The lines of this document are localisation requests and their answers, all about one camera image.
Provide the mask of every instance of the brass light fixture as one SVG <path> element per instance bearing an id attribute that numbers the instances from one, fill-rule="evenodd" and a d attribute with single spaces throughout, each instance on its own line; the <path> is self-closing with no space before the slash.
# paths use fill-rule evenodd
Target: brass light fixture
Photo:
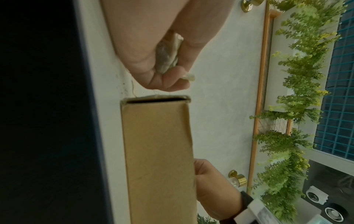
<path id="1" fill-rule="evenodd" d="M 253 6 L 259 6 L 264 0 L 241 0 L 241 8 L 244 13 L 251 11 Z"/>
<path id="2" fill-rule="evenodd" d="M 246 179 L 246 177 L 244 177 L 242 174 L 238 174 L 237 172 L 236 172 L 236 170 L 232 170 L 232 171 L 230 171 L 229 172 L 229 178 L 231 179 L 231 180 L 229 180 L 234 186 L 235 186 L 235 184 L 236 185 L 238 185 L 238 186 L 236 186 L 236 187 L 242 187 L 242 186 L 244 186 L 244 185 L 246 185 L 247 184 L 247 179 Z"/>

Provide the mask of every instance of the black panel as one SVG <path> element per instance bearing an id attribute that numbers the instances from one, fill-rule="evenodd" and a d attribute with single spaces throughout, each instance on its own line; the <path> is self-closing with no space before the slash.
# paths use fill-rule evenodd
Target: black panel
<path id="1" fill-rule="evenodd" d="M 0 223 L 109 223 L 73 4 L 13 2 L 0 7 Z"/>

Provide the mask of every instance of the person's hand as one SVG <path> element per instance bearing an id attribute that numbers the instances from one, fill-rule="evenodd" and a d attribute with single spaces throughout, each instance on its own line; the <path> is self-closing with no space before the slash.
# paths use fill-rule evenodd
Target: person's hand
<path id="1" fill-rule="evenodd" d="M 181 79 L 203 47 L 218 33 L 235 0 L 101 0 L 113 44 L 134 79 L 147 89 L 189 88 Z M 155 72 L 155 49 L 168 31 L 184 41 L 178 64 Z"/>
<path id="2" fill-rule="evenodd" d="M 195 159 L 197 199 L 208 215 L 224 220 L 242 209 L 241 193 L 207 160 Z"/>

